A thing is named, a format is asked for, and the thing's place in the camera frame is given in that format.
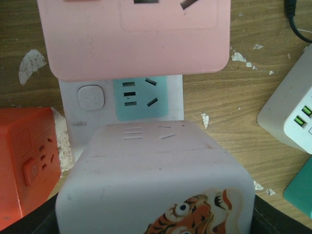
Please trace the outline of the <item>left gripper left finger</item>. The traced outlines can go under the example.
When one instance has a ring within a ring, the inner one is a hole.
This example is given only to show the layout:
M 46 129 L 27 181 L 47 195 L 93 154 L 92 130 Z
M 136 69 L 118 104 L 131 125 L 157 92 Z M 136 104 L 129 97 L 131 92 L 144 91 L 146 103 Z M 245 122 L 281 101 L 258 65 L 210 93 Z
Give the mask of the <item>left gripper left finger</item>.
M 54 195 L 34 211 L 3 229 L 1 234 L 59 234 Z

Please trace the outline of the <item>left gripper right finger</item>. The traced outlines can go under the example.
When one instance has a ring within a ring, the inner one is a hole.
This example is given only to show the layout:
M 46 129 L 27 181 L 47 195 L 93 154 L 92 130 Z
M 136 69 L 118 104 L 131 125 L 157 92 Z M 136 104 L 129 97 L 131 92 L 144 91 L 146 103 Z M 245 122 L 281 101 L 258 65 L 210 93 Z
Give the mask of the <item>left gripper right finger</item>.
M 311 234 L 312 230 L 255 196 L 251 234 Z

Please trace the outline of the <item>white cube socket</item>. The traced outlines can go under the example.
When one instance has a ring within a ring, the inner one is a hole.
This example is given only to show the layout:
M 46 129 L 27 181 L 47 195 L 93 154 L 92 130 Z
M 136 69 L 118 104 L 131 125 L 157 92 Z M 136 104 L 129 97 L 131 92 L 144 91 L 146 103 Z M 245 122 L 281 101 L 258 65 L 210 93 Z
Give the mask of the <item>white cube socket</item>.
M 56 200 L 62 234 L 248 234 L 254 181 L 189 121 L 98 129 Z

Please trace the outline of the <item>pink cube socket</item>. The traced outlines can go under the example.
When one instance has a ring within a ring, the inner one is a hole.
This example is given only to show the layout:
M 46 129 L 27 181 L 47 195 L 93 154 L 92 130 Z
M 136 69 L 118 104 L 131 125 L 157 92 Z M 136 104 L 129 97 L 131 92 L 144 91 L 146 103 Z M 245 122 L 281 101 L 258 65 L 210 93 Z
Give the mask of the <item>pink cube socket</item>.
M 229 61 L 229 0 L 39 0 L 50 69 L 66 82 L 213 73 Z

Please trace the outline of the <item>teal power strip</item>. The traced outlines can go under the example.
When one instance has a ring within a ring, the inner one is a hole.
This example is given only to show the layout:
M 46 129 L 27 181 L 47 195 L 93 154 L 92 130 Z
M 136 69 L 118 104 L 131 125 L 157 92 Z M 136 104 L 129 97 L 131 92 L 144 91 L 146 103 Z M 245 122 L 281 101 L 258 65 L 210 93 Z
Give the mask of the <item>teal power strip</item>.
M 283 197 L 307 217 L 312 218 L 312 156 L 287 185 Z

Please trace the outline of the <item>red cube socket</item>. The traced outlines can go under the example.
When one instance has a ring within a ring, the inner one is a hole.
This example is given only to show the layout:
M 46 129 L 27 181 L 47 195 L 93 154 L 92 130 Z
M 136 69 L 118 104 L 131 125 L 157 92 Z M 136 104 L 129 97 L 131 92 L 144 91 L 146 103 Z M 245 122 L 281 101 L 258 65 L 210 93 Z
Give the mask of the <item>red cube socket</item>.
M 0 219 L 8 222 L 43 204 L 60 178 L 53 111 L 0 110 Z

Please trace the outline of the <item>white power strip green ports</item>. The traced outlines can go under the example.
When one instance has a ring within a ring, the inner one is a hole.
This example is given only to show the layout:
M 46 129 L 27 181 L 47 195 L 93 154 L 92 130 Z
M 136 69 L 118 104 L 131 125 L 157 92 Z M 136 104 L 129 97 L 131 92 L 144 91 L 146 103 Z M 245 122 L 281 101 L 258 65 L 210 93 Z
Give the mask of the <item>white power strip green ports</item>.
M 257 123 L 280 142 L 312 153 L 311 45 L 264 104 Z

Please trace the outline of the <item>long white power strip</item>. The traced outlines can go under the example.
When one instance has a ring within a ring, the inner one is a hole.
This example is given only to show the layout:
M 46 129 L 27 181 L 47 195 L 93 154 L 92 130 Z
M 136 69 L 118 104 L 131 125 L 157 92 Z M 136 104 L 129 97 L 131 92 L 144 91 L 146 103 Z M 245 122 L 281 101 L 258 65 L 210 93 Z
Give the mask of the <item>long white power strip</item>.
M 184 119 L 183 76 L 59 82 L 73 160 L 107 124 Z

